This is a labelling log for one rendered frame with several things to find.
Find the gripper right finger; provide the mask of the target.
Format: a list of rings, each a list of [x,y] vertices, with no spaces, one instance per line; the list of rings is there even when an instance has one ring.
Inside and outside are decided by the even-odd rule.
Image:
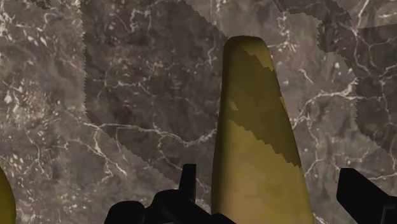
[[[357,224],[397,224],[397,197],[353,168],[340,170],[337,201]]]

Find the yellow rounded object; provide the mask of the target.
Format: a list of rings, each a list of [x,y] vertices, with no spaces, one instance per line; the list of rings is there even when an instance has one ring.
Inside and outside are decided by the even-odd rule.
[[[16,204],[10,183],[0,168],[0,224],[15,224]]]

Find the yellow banana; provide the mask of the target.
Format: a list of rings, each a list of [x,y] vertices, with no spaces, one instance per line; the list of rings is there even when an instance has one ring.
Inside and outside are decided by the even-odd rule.
[[[236,224],[314,224],[276,70],[258,37],[225,43],[211,211]]]

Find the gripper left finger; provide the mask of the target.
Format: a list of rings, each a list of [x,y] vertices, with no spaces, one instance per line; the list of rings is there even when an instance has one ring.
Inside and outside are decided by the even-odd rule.
[[[114,204],[104,224],[236,224],[221,213],[209,214],[196,205],[196,170],[195,164],[185,164],[179,188],[156,193],[148,207],[133,200]]]

